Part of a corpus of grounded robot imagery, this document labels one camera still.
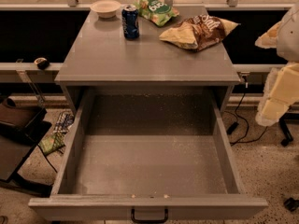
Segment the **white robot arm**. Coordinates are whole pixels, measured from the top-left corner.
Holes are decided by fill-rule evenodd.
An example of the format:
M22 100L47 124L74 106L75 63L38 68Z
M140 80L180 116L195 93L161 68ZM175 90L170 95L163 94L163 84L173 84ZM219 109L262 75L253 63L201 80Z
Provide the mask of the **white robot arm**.
M255 117L259 125L272 126L299 101L299 3L259 36L255 46L276 49L278 57L287 61L284 67L272 68L268 74Z

